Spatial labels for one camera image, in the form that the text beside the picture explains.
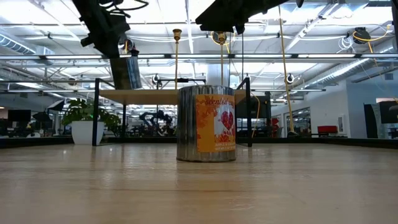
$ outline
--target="heart graphic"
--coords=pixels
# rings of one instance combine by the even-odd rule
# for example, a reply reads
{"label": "heart graphic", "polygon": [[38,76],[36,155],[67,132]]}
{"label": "heart graphic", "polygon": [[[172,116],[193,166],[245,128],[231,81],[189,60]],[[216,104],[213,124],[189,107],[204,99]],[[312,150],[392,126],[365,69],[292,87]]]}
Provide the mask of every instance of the heart graphic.
{"label": "heart graphic", "polygon": [[228,112],[224,111],[221,114],[221,122],[226,127],[226,129],[230,130],[232,128],[232,125],[234,124],[234,116],[233,116],[232,112],[229,112],[229,115],[228,115]]}

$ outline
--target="metal can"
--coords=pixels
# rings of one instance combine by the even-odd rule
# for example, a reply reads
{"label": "metal can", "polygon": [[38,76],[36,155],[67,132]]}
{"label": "metal can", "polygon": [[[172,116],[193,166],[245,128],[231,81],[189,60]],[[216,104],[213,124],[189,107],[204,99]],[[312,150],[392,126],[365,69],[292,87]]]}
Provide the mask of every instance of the metal can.
{"label": "metal can", "polygon": [[177,160],[236,160],[234,107],[234,90],[229,87],[197,85],[179,89]]}

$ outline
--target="green leaves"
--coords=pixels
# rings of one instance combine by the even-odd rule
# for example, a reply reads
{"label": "green leaves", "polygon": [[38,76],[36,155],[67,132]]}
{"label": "green leaves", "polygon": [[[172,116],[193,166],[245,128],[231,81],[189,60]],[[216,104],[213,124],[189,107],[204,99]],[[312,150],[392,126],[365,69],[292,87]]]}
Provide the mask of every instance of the green leaves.
{"label": "green leaves", "polygon": [[[85,100],[77,99],[69,101],[69,107],[65,112],[65,115],[62,120],[63,125],[68,125],[72,123],[72,121],[92,121],[94,106],[89,103],[86,104]],[[118,124],[121,123],[121,120],[118,116],[114,114],[108,113],[106,110],[99,108],[98,109],[98,118],[99,121],[103,121],[105,126],[108,127],[109,130],[114,131],[117,130]]]}

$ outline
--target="ceiling light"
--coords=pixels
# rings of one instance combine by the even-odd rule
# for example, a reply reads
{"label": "ceiling light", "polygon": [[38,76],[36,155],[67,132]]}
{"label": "ceiling light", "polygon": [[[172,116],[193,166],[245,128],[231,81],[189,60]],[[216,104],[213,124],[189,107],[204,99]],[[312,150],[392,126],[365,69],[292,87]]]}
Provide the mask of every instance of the ceiling light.
{"label": "ceiling light", "polygon": [[73,93],[73,90],[43,90],[44,93]]}
{"label": "ceiling light", "polygon": [[58,98],[64,98],[64,96],[61,96],[61,95],[56,94],[56,93],[49,93],[49,95],[52,95],[52,96],[55,96],[55,97],[58,97]]}
{"label": "ceiling light", "polygon": [[79,60],[79,59],[103,59],[102,55],[49,55],[46,56],[49,60],[58,59],[69,59],[69,60]]}
{"label": "ceiling light", "polygon": [[[128,57],[128,56],[130,56],[131,57],[131,55],[120,55],[120,57]],[[164,58],[164,55],[138,55],[138,58],[139,59],[142,59],[142,58],[145,58],[145,59],[147,59],[147,58]]]}
{"label": "ceiling light", "polygon": [[182,54],[178,55],[178,58],[221,58],[218,54]]}
{"label": "ceiling light", "polygon": [[20,83],[16,83],[18,85],[22,85],[22,86],[26,86],[26,87],[30,87],[30,88],[43,88],[43,86],[38,85],[36,83],[24,83],[24,82],[20,82]]}
{"label": "ceiling light", "polygon": [[[286,92],[284,89],[255,89],[251,91],[272,91],[272,92]],[[326,89],[311,89],[311,90],[289,90],[290,92],[297,93],[297,92],[309,92],[309,91],[326,91]]]}
{"label": "ceiling light", "polygon": [[40,57],[39,56],[28,56],[28,55],[0,56],[0,60],[40,60]]}
{"label": "ceiling light", "polygon": [[362,58],[397,58],[398,54],[362,54]]}
{"label": "ceiling light", "polygon": [[300,54],[298,58],[352,58],[355,54]]}
{"label": "ceiling light", "polygon": [[38,93],[39,90],[6,90],[9,93]]}
{"label": "ceiling light", "polygon": [[[236,58],[242,58],[241,54],[235,55]],[[244,54],[244,58],[283,58],[282,54]],[[291,58],[291,54],[285,55],[285,58]]]}

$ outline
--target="orange label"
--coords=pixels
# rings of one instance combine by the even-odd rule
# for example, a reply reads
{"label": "orange label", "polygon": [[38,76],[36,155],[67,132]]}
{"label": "orange label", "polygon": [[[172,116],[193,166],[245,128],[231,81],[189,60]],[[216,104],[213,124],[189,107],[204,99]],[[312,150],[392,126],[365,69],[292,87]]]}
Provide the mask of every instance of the orange label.
{"label": "orange label", "polygon": [[235,150],[235,98],[229,95],[197,95],[198,152]]}

